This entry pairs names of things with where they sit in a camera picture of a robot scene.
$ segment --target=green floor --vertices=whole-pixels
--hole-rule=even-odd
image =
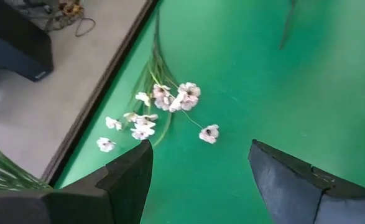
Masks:
[[[162,2],[165,59],[179,82],[201,87],[192,118],[218,124],[221,136],[207,144],[176,115],[155,148],[143,224],[271,223],[247,162],[253,138],[365,186],[365,0],[298,0],[279,50],[290,2]],[[104,118],[125,112],[153,31],[142,33],[58,187],[138,144],[117,133],[118,150],[103,153],[96,140],[115,135]]]

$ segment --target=flower bouquet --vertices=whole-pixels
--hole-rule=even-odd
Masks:
[[[200,95],[201,90],[195,83],[187,82],[178,85],[165,63],[160,49],[159,12],[157,12],[152,53],[132,90],[129,103],[131,110],[118,119],[108,116],[105,123],[108,128],[114,128],[118,131],[131,126],[130,130],[133,138],[137,140],[148,139],[155,134],[155,121],[159,118],[158,114],[151,114],[151,108],[156,106],[158,109],[167,112],[168,117],[162,134],[156,140],[154,146],[158,145],[164,138],[170,127],[172,116],[177,111],[184,113],[193,124],[201,129],[200,139],[214,144],[219,135],[218,125],[213,124],[204,128],[192,120],[186,112],[192,110],[198,104]],[[103,152],[111,151],[116,145],[109,138],[99,138],[96,143]]]

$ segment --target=gray floor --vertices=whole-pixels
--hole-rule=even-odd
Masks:
[[[40,177],[145,0],[86,0],[92,32],[50,33],[55,71],[38,83],[0,72],[0,150]]]

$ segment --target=green stem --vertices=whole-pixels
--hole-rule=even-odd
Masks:
[[[146,113],[148,115],[150,115],[150,109],[151,109],[151,107],[152,107],[152,103],[150,103],[149,106],[147,107]]]
[[[187,112],[185,112],[184,110],[181,110],[186,116],[187,116],[187,118],[193,123],[193,124],[195,124],[195,125],[197,125],[199,128],[201,128],[201,129],[203,129],[203,127],[200,125],[200,124],[198,124],[198,123],[196,123],[194,120],[192,120],[190,117],[189,117],[189,115],[187,114]]]
[[[28,181],[26,181],[26,177],[24,175],[24,173],[26,173],[26,171],[24,170],[19,170],[18,166],[16,164],[13,164],[12,161],[9,161],[3,154],[0,155],[0,167],[4,170],[6,170],[7,172],[9,172],[10,174],[16,176],[16,178],[18,179],[18,181],[23,184],[23,185],[34,185],[35,183],[30,184]]]
[[[156,84],[158,84],[158,85],[162,85],[162,84],[160,84],[160,82],[157,80],[157,78],[155,77],[155,75],[152,73],[152,72],[149,72],[150,73],[150,75],[152,75],[152,78],[153,78],[153,80],[155,80],[155,82],[156,82]]]
[[[171,124],[171,120],[172,120],[172,113],[169,113],[169,117],[167,119],[167,122],[164,126],[162,135],[160,135],[160,137],[158,138],[158,140],[155,142],[155,144],[153,145],[153,147],[156,147],[164,138],[165,133],[167,133],[167,131],[169,130],[170,124]]]
[[[173,84],[173,85],[174,85],[177,89],[179,88],[179,87],[177,86],[177,84],[175,84],[173,81],[171,81],[171,79],[170,79],[169,77],[165,76],[165,78],[167,79],[167,81],[168,81],[169,83]]]

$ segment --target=flower stem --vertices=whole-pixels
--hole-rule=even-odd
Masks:
[[[171,81],[171,78],[169,78],[169,77],[167,77],[167,76],[165,76],[165,78],[167,79],[167,81],[168,81],[169,83],[173,84],[173,85],[174,85],[174,86],[178,89],[177,84],[175,84],[173,81]]]
[[[167,133],[167,131],[169,130],[170,127],[170,123],[171,123],[171,119],[172,119],[172,113],[169,113],[169,117],[167,118],[167,122],[164,125],[164,129],[162,134],[160,135],[160,137],[158,138],[158,140],[155,142],[155,144],[153,144],[153,147],[156,147],[164,138],[165,134]]]
[[[201,129],[203,129],[203,127],[200,125],[200,124],[198,124],[197,122],[195,122],[194,120],[192,120],[190,117],[189,117],[189,115],[187,114],[187,112],[185,112],[184,110],[181,110],[186,116],[187,116],[187,118],[193,123],[193,124],[195,124],[195,125],[197,125],[199,128],[201,128]]]
[[[147,107],[146,113],[148,115],[150,115],[150,108],[151,108],[151,106],[152,106],[152,103],[150,103],[149,106]]]
[[[116,137],[111,138],[111,139],[110,139],[110,142],[116,142]]]
[[[149,72],[149,73],[152,76],[153,80],[155,80],[156,84],[158,84],[158,85],[161,86],[162,84],[160,84],[160,82],[157,80],[157,78],[155,77],[155,75],[152,72]]]

